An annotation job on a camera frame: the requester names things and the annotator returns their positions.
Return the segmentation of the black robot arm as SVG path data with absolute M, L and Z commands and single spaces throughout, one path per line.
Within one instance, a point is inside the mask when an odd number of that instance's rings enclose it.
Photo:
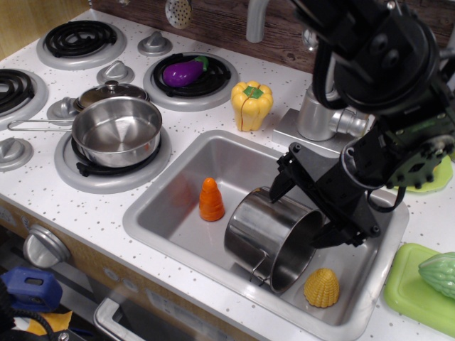
M 441 66 L 430 28 L 404 5 L 376 1 L 295 1 L 298 19 L 318 36 L 313 84 L 329 109 L 352 107 L 375 117 L 338 160 L 292 143 L 278 160 L 272 202 L 301 188 L 328 218 L 310 239 L 317 249 L 358 246 L 381 232 L 370 199 L 381 187 L 420 188 L 454 151 L 454 61 Z

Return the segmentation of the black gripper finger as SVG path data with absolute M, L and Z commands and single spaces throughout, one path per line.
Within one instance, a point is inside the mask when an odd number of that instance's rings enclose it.
M 310 245 L 315 249 L 336 247 L 342 244 L 351 244 L 351 239 L 355 236 L 355 228 L 351 224 L 344 222 L 329 222 L 317 232 Z
M 294 180 L 286 173 L 280 173 L 273 181 L 269 189 L 271 203 L 276 203 L 295 186 Z

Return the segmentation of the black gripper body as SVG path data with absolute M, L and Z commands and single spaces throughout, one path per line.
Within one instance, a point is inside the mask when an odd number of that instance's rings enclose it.
M 353 246 L 381 235 L 366 195 L 384 184 L 387 156 L 378 143 L 348 144 L 335 159 L 294 142 L 277 163 L 279 174 L 286 173 L 294 180 L 325 214 L 327 223 L 344 222 L 355 228 Z

